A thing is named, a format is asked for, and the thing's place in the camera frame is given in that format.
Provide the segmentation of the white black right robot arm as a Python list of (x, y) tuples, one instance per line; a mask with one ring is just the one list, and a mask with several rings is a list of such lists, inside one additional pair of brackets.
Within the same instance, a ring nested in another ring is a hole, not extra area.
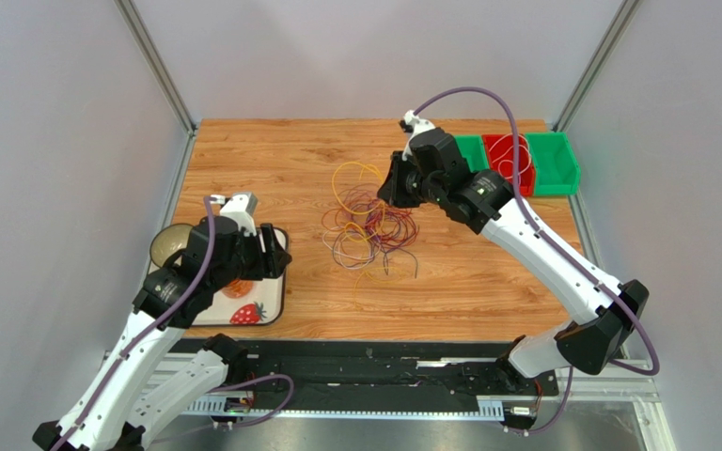
[(440, 128), (413, 135), (390, 157), (378, 191), (399, 209), (425, 203), (519, 260), (560, 301), (569, 321), (537, 336), (516, 338), (499, 361), (513, 381), (573, 367), (599, 374), (614, 358), (649, 298), (637, 280), (621, 282), (584, 258), (491, 169), (473, 171), (456, 139)]

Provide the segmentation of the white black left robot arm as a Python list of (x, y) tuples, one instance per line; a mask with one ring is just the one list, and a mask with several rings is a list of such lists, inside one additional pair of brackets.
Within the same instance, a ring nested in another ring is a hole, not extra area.
[(150, 272), (133, 300), (117, 344), (81, 398), (59, 420), (40, 424), (42, 450), (146, 450), (163, 428), (211, 390), (249, 387), (248, 350), (216, 334), (154, 389), (150, 376), (173, 346), (235, 281), (282, 280), (291, 261), (271, 224), (254, 231), (239, 221), (204, 217), (171, 225), (150, 246)]

